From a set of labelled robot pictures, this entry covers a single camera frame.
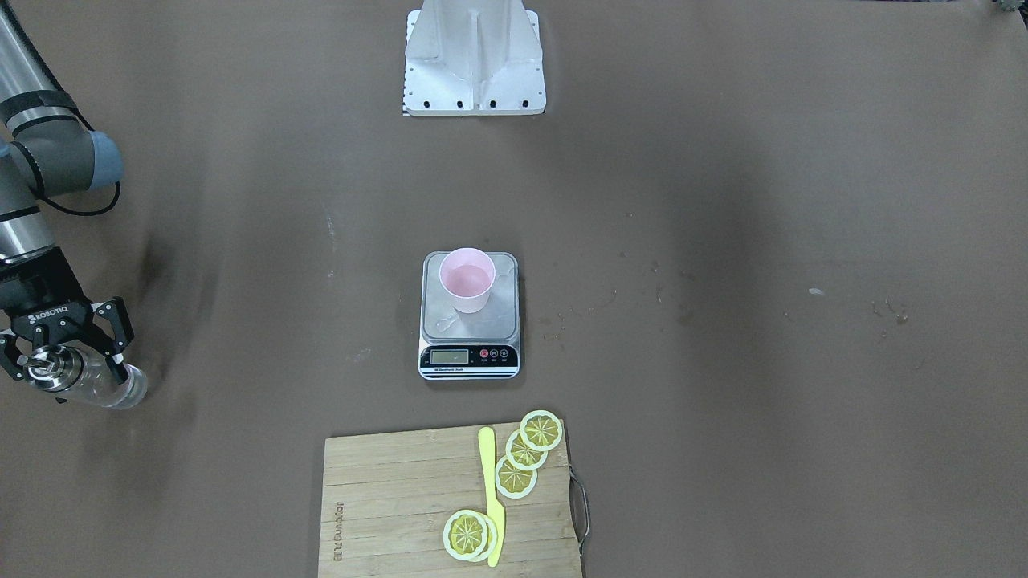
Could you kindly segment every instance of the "plastic cup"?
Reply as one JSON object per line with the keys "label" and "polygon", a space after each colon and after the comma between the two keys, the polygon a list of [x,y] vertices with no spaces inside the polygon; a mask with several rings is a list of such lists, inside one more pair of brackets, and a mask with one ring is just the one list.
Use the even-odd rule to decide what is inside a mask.
{"label": "plastic cup", "polygon": [[439,282],[450,304],[461,313],[478,313],[489,301],[497,280],[492,258],[478,249],[465,247],[451,252],[439,265]]}

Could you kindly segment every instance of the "blue joint cap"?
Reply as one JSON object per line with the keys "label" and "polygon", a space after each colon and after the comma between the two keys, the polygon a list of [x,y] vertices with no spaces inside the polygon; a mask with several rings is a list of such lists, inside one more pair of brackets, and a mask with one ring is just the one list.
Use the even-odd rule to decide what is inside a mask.
{"label": "blue joint cap", "polygon": [[121,161],[121,153],[118,145],[104,133],[90,131],[93,137],[93,182],[89,189],[112,185],[121,180],[124,175],[125,166]]}

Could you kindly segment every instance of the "digital scale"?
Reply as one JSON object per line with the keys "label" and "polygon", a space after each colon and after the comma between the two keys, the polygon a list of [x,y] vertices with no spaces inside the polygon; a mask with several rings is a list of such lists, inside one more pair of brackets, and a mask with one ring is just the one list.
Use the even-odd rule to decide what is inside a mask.
{"label": "digital scale", "polygon": [[439,281],[448,251],[425,258],[417,370],[426,380],[509,380],[521,370],[521,311],[517,259],[486,253],[497,266],[489,301],[478,313],[457,313]]}

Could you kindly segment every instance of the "black cable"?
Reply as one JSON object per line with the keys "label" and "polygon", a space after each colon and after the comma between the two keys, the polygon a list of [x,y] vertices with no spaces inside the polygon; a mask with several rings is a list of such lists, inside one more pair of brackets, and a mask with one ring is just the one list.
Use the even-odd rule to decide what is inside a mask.
{"label": "black cable", "polygon": [[[29,38],[29,34],[25,32],[24,28],[22,28],[22,23],[19,22],[17,14],[14,13],[14,10],[10,7],[10,3],[7,2],[7,0],[0,0],[0,10],[3,10],[4,15],[7,16],[7,20],[10,22],[11,28],[14,29],[14,34],[16,34],[19,39],[22,40],[22,43],[25,44],[26,49],[29,50],[29,56],[36,61],[36,65],[38,65],[39,69],[43,71],[44,75],[46,75],[46,79],[50,81],[50,84],[53,84],[53,88],[62,93],[67,93],[58,80],[58,77],[53,75],[53,71],[50,70],[50,67],[46,66],[46,61],[44,61],[43,57],[40,56],[39,50],[36,49],[36,45],[32,43],[32,39]],[[85,116],[78,110],[78,108],[72,109],[72,112],[75,113],[75,116],[78,117],[78,120],[83,127],[85,127],[86,131],[94,132],[93,124],[89,124],[89,121],[85,119]],[[114,196],[111,198],[111,202],[107,204],[107,207],[96,211],[76,211],[47,198],[45,196],[45,191],[42,190],[42,180],[37,179],[37,182],[40,185],[39,190],[32,190],[32,193],[36,196],[36,198],[42,201],[58,211],[61,211],[62,213],[74,215],[76,217],[95,217],[97,215],[103,215],[111,209],[114,209],[114,206],[118,204],[118,200],[121,198],[121,181],[118,181],[114,183]]]}

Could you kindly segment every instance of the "metal handle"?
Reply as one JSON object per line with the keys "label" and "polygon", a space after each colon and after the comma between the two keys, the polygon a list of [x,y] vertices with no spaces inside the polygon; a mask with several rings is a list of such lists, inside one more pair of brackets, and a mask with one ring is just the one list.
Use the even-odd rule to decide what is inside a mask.
{"label": "metal handle", "polygon": [[[585,484],[579,479],[578,475],[575,473],[575,466],[568,464],[568,470],[572,474],[572,485],[577,485],[579,493],[582,495],[582,517],[585,519],[585,528],[582,532],[579,532],[578,525],[575,525],[575,536],[579,539],[579,555],[585,555],[585,543],[589,539],[589,531],[591,530],[591,515],[589,514],[589,496],[585,492]],[[572,523],[575,523],[575,502],[572,502]]]}

